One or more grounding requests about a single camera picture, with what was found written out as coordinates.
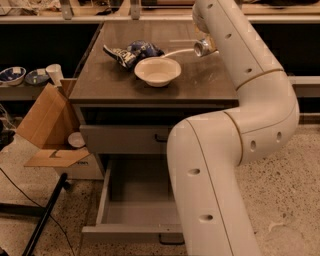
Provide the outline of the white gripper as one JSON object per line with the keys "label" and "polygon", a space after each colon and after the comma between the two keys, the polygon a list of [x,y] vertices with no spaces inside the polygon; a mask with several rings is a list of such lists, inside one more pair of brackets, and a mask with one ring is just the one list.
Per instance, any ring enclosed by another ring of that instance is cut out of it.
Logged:
{"label": "white gripper", "polygon": [[206,3],[195,3],[192,7],[192,18],[197,28],[209,34],[208,9]]}

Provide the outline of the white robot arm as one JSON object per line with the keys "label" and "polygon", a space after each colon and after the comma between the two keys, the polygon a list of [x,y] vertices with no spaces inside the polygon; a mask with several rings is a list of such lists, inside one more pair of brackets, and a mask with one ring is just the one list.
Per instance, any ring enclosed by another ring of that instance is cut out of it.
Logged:
{"label": "white robot arm", "polygon": [[171,130],[168,170],[190,256],[262,256],[234,169],[280,149],[299,122],[288,76],[234,0],[196,0],[193,19],[217,47],[239,105]]}

